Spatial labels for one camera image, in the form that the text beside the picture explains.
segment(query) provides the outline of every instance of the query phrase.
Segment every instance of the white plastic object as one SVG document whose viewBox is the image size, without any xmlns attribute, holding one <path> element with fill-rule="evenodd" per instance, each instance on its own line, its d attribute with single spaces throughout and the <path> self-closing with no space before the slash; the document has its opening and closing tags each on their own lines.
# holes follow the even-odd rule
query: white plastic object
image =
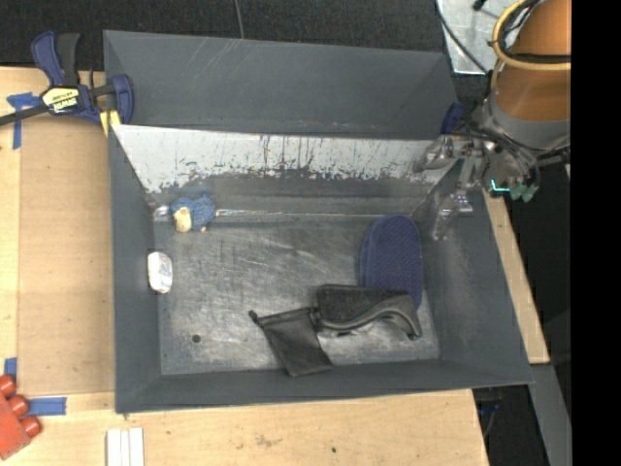
<svg viewBox="0 0 621 466">
<path fill-rule="evenodd" d="M 145 466 L 145 439 L 143 428 L 120 430 L 113 428 L 106 434 L 107 466 Z"/>
<path fill-rule="evenodd" d="M 148 284 L 159 293 L 168 293 L 173 286 L 173 260 L 163 252 L 147 257 Z"/>
</svg>

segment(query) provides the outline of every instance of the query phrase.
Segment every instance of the wooden table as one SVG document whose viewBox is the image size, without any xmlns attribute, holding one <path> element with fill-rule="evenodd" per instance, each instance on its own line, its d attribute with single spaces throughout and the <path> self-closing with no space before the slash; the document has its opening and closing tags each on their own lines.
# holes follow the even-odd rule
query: wooden table
<svg viewBox="0 0 621 466">
<path fill-rule="evenodd" d="M 0 115 L 9 94 L 47 85 L 37 69 L 0 68 Z M 18 357 L 26 397 L 68 400 L 7 464 L 105 464 L 106 431 L 136 426 L 147 465 L 488 464 L 469 390 L 117 415 L 103 131 L 37 116 L 13 150 L 13 129 L 0 128 L 0 359 Z M 529 359 L 548 362 L 507 210 L 486 202 Z"/>
</svg>

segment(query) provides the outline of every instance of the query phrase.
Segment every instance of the gray bin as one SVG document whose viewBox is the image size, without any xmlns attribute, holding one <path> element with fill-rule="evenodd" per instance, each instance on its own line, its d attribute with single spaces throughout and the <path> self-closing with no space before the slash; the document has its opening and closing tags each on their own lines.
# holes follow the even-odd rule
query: gray bin
<svg viewBox="0 0 621 466">
<path fill-rule="evenodd" d="M 121 32 L 105 52 L 136 93 L 109 137 L 118 412 L 532 380 L 482 195 L 431 238 L 459 171 L 414 164 L 455 100 L 442 54 Z M 253 214 L 180 234 L 154 212 L 202 193 Z M 356 284 L 365 232 L 389 214 L 421 233 L 423 337 L 378 322 L 320 338 L 335 369 L 288 377 L 247 311 Z M 153 250 L 173 258 L 168 294 L 148 287 Z"/>
</svg>

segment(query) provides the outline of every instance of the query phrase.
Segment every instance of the blue sponge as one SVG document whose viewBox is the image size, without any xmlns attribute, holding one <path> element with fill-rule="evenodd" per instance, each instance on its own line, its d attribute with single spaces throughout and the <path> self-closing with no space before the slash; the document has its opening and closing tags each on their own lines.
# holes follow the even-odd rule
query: blue sponge
<svg viewBox="0 0 621 466">
<path fill-rule="evenodd" d="M 187 197 L 178 198 L 171 204 L 170 214 L 173 215 L 181 207 L 187 207 L 192 217 L 192 229 L 200 230 L 215 217 L 215 203 L 207 195 L 201 195 L 197 199 Z"/>
<path fill-rule="evenodd" d="M 360 250 L 360 286 L 404 290 L 418 309 L 423 296 L 420 238 L 407 216 L 384 216 L 367 231 Z"/>
</svg>

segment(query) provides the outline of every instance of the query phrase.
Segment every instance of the red object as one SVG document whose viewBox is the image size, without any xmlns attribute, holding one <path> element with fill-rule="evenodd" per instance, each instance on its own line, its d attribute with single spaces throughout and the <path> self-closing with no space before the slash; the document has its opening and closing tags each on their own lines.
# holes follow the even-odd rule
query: red object
<svg viewBox="0 0 621 466">
<path fill-rule="evenodd" d="M 30 444 L 30 439 L 41 431 L 41 423 L 34 416 L 21 418 L 28 412 L 28 402 L 21 395 L 8 399 L 16 391 L 16 382 L 10 375 L 0 377 L 0 457 L 7 459 Z"/>
</svg>

